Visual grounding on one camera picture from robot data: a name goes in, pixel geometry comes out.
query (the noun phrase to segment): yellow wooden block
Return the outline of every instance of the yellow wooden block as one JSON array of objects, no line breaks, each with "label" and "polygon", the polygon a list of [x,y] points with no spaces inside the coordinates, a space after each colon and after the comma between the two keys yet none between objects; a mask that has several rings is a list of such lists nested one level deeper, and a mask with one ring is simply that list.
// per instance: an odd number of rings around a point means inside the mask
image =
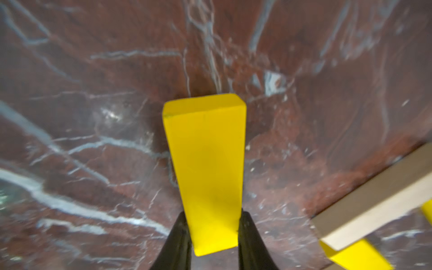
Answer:
[{"label": "yellow wooden block", "polygon": [[422,206],[422,211],[425,217],[428,219],[429,223],[432,224],[432,200],[429,200]]},{"label": "yellow wooden block", "polygon": [[379,252],[365,239],[351,246],[335,251],[323,241],[320,241],[326,256],[334,263],[346,270],[392,270],[393,267]]},{"label": "yellow wooden block", "polygon": [[195,254],[236,247],[246,104],[235,94],[169,101],[163,123]]}]

